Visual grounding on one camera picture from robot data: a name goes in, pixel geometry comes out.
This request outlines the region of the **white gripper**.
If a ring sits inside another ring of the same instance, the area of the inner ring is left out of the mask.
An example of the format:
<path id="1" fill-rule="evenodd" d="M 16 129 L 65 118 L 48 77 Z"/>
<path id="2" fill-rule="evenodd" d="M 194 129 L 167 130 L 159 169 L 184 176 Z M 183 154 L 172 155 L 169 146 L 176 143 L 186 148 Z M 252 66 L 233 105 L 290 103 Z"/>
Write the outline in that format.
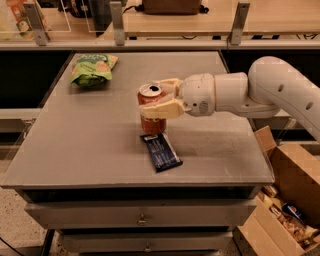
<path id="1" fill-rule="evenodd" d="M 166 94 L 177 95 L 180 100 L 152 102 L 139 107 L 139 113 L 147 119 L 173 119 L 184 112 L 193 117 L 211 116 L 215 111 L 215 81 L 208 73 L 196 74 L 181 81 L 169 78 L 156 81 Z"/>

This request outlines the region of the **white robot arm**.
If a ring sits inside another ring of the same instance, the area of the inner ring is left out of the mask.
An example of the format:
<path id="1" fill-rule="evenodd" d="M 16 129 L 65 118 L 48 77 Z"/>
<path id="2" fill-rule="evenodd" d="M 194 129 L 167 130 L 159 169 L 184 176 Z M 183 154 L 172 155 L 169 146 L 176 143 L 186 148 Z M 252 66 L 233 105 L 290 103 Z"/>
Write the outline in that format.
<path id="1" fill-rule="evenodd" d="M 320 141 L 320 88 L 287 62 L 273 56 L 253 62 L 247 73 L 195 74 L 157 81 L 166 95 L 139 107 L 148 119 L 172 119 L 230 112 L 269 118 L 283 110 Z"/>

